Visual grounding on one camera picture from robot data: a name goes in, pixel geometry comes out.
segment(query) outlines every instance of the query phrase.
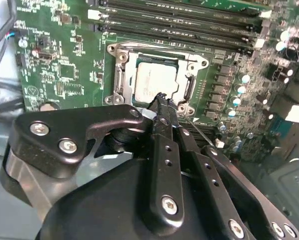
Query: chip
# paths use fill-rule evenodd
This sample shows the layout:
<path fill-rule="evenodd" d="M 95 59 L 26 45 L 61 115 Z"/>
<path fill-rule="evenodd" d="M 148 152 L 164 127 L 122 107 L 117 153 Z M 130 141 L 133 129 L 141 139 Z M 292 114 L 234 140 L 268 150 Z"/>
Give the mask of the chip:
<path fill-rule="evenodd" d="M 222 99 L 222 95 L 220 94 L 212 94 L 210 99 L 213 101 L 213 102 L 220 102 L 221 99 Z"/>
<path fill-rule="evenodd" d="M 60 21 L 63 23 L 63 24 L 69 24 L 71 22 L 71 16 L 68 15 L 68 14 L 62 14 L 60 16 Z"/>
<path fill-rule="evenodd" d="M 220 84 L 226 84 L 226 81 L 228 80 L 227 76 L 222 76 L 222 75 L 218 75 L 216 82 L 220 83 Z"/>
<path fill-rule="evenodd" d="M 214 111 L 207 111 L 205 113 L 205 116 L 208 117 L 208 118 L 210 118 L 210 119 L 214 119 L 215 116 L 216 116 L 216 112 L 214 112 Z"/>
<path fill-rule="evenodd" d="M 218 110 L 219 109 L 219 105 L 218 105 L 218 103 L 210 103 L 209 105 L 208 105 L 208 108 L 209 109 L 211 109 L 211 110 Z"/>
<path fill-rule="evenodd" d="M 213 85 L 213 90 L 214 90 L 214 92 L 216 92 L 216 93 L 221 93 L 221 92 L 223 92 L 223 90 L 224 90 L 224 87 L 223 86 L 221 86 L 221 85 Z"/>
<path fill-rule="evenodd" d="M 178 91 L 176 76 L 174 66 L 141 62 L 137 68 L 135 100 L 149 104 L 158 93 L 165 93 L 166 98 L 171 98 Z"/>

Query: pivot bolt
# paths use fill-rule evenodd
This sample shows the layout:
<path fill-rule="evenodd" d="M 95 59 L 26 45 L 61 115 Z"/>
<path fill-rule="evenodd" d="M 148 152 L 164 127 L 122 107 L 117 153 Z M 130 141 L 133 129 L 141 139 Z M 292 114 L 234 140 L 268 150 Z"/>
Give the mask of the pivot bolt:
<path fill-rule="evenodd" d="M 190 132 L 187 129 L 183 128 L 182 131 L 186 136 L 190 135 Z"/>
<path fill-rule="evenodd" d="M 37 136 L 45 136 L 50 132 L 50 129 L 48 126 L 46 126 L 43 123 L 33 123 L 30 127 L 29 127 L 30 131 L 37 135 Z"/>
<path fill-rule="evenodd" d="M 241 225 L 238 224 L 237 221 L 233 219 L 229 220 L 229 227 L 236 237 L 238 237 L 239 239 L 244 238 L 243 228 L 241 227 Z"/>
<path fill-rule="evenodd" d="M 285 237 L 285 233 L 276 222 L 272 222 L 271 225 L 273 226 L 273 229 L 277 233 L 277 235 L 279 235 L 281 238 Z"/>
<path fill-rule="evenodd" d="M 135 109 L 131 109 L 131 110 L 129 110 L 129 113 L 130 113 L 131 115 L 133 115 L 135 118 L 138 118 L 138 117 L 139 117 L 139 112 L 136 111 Z"/>
<path fill-rule="evenodd" d="M 73 154 L 78 149 L 78 146 L 72 140 L 62 140 L 59 142 L 58 147 L 66 154 Z"/>
<path fill-rule="evenodd" d="M 213 147 L 210 147 L 209 150 L 213 155 L 215 155 L 215 156 L 218 155 L 218 152 Z"/>
<path fill-rule="evenodd" d="M 296 233 L 293 231 L 293 229 L 289 225 L 284 224 L 284 228 L 289 233 L 289 235 L 291 235 L 293 238 L 296 238 Z"/>
<path fill-rule="evenodd" d="M 165 212 L 167 212 L 170 215 L 175 215 L 178 211 L 178 206 L 176 205 L 176 202 L 168 196 L 165 196 L 161 199 L 161 205 Z"/>

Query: robotic arm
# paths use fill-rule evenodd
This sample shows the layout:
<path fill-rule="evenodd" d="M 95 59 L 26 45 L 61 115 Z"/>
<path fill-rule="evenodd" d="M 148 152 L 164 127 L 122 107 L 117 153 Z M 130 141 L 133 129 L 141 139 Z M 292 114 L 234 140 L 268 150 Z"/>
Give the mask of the robotic arm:
<path fill-rule="evenodd" d="M 91 149 L 133 158 L 78 187 Z M 161 93 L 142 112 L 113 105 L 19 116 L 0 180 L 37 209 L 37 240 L 299 240 L 228 158 L 199 149 Z"/>

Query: green circuit board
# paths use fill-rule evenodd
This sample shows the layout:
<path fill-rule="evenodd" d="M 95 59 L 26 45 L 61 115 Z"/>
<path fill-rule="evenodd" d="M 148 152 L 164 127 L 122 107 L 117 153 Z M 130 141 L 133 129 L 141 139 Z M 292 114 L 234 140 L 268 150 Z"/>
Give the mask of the green circuit board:
<path fill-rule="evenodd" d="M 266 76 L 269 65 L 297 67 L 295 62 L 284 59 L 284 53 L 276 49 L 282 31 L 288 30 L 290 37 L 299 37 L 299 4 L 293 0 L 110 0 L 108 5 L 89 0 L 87 3 L 85 0 L 16 2 L 15 29 L 21 36 L 16 37 L 16 63 L 26 111 L 29 112 L 40 111 L 46 103 L 55 109 L 107 105 L 105 99 L 113 94 L 116 70 L 116 59 L 107 51 L 109 45 L 135 41 L 168 48 L 174 46 L 180 51 L 203 56 L 209 62 L 208 67 L 199 70 L 196 76 L 188 101 L 194 109 L 190 118 L 198 126 L 212 127 L 224 122 L 229 134 L 225 150 L 231 152 L 232 139 L 240 136 L 243 144 L 247 140 L 244 157 L 253 158 L 256 153 L 252 149 L 258 144 L 262 145 L 260 139 L 269 133 L 272 126 L 272 122 L 262 114 L 265 106 L 256 96 L 266 95 L 270 106 L 286 87 L 285 83 L 272 81 Z M 160 28 L 160 24 L 156 27 L 153 23 L 175 21 L 172 16 L 171 19 L 159 18 L 171 7 L 180 13 L 174 18 L 182 18 L 185 25 L 184 19 L 194 21 L 193 16 L 204 16 L 201 27 L 209 34 L 193 34 L 193 38 L 185 39 L 184 34 L 191 34 L 191 30 L 186 29 L 181 36 L 172 33 L 162 38 L 167 28 Z M 145 14 L 147 8 L 154 10 Z M 113 19 L 111 23 L 108 19 L 91 19 L 89 10 L 108 14 Z M 151 17 L 155 15 L 157 18 L 153 21 Z M 231 21 L 237 25 L 223 27 Z M 250 32 L 237 29 L 242 23 L 260 29 Z M 243 33 L 253 41 L 264 40 L 263 46 L 255 48 L 254 43 L 250 45 L 232 37 Z M 216 77 L 220 74 L 220 66 L 230 67 L 231 73 L 219 92 L 218 106 L 210 111 L 209 103 L 218 84 Z M 242 83 L 242 75 L 249 75 L 250 81 Z M 237 86 L 244 86 L 245 93 L 238 93 Z M 233 96 L 240 98 L 241 105 L 233 106 Z M 229 116 L 228 109 L 235 110 L 235 116 Z M 248 133 L 253 133 L 255 137 L 247 139 Z"/>

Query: black plastic bracket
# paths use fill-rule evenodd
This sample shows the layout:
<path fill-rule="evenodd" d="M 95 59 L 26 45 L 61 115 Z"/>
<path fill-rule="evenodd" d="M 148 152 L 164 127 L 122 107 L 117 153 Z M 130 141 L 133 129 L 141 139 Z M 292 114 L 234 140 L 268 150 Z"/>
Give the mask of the black plastic bracket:
<path fill-rule="evenodd" d="M 96 139 L 100 145 L 114 128 L 137 128 L 143 116 L 130 105 L 101 106 L 58 111 L 32 112 L 19 116 L 12 125 L 9 144 L 14 154 L 54 178 L 69 178 L 75 174 L 86 156 L 86 143 Z M 30 127 L 42 123 L 46 135 L 36 135 Z M 65 153 L 61 140 L 71 140 L 77 150 Z"/>

